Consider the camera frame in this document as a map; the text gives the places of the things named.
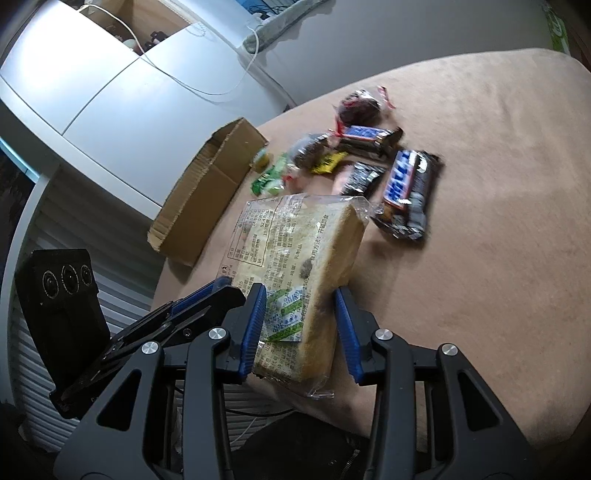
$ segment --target camera lens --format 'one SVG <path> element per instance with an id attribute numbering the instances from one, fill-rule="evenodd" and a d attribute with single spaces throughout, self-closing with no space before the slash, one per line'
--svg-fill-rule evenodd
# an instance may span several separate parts
<path id="1" fill-rule="evenodd" d="M 86 286 L 90 285 L 92 282 L 92 273 L 90 272 L 90 268 L 88 265 L 82 265 L 80 269 L 80 278 L 82 278 L 82 283 Z"/>
<path id="2" fill-rule="evenodd" d="M 45 294 L 51 299 L 56 298 L 57 293 L 60 291 L 56 276 L 49 270 L 43 274 L 43 290 L 45 290 Z"/>
<path id="3" fill-rule="evenodd" d="M 61 269 L 61 282 L 70 295 L 74 295 L 78 291 L 78 275 L 76 275 L 74 267 L 64 265 L 64 268 Z"/>

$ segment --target cardboard box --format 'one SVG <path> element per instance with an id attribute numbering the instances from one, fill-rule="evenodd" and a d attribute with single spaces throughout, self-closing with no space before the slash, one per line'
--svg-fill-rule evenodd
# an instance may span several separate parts
<path id="1" fill-rule="evenodd" d="M 193 265 L 267 139 L 244 118 L 217 130 L 177 180 L 148 232 L 171 260 Z"/>

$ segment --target metal screw head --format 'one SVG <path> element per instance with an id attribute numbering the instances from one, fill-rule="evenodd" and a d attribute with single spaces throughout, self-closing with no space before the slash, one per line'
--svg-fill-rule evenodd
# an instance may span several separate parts
<path id="1" fill-rule="evenodd" d="M 221 340 L 226 336 L 226 331 L 221 327 L 215 327 L 209 330 L 209 338 L 211 340 Z"/>
<path id="2" fill-rule="evenodd" d="M 394 334 L 387 328 L 380 328 L 375 331 L 375 336 L 378 340 L 390 340 Z"/>
<path id="3" fill-rule="evenodd" d="M 146 355 L 151 355 L 152 353 L 156 353 L 158 351 L 158 344 L 156 342 L 145 342 L 142 345 L 142 352 Z"/>
<path id="4" fill-rule="evenodd" d="M 441 346 L 441 351 L 443 352 L 443 355 L 449 356 L 454 356 L 458 353 L 457 346 L 455 346 L 453 343 L 444 343 Z"/>

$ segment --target red wrapped snack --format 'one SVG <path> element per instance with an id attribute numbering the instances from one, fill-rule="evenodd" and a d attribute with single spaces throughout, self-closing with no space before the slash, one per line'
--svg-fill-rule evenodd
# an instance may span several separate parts
<path id="1" fill-rule="evenodd" d="M 394 109 L 386 87 L 359 89 L 347 95 L 337 107 L 337 116 L 343 125 L 372 127 L 377 125 Z"/>

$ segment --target bread loaf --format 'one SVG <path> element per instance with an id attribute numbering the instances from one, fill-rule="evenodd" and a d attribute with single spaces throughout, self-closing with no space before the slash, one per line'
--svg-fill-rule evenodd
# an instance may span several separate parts
<path id="1" fill-rule="evenodd" d="M 362 197 L 291 195 L 249 202 L 222 261 L 221 275 L 248 294 L 303 287 L 301 341 L 259 343 L 258 375 L 318 387 L 330 374 L 336 324 L 332 293 L 348 283 L 365 224 Z"/>

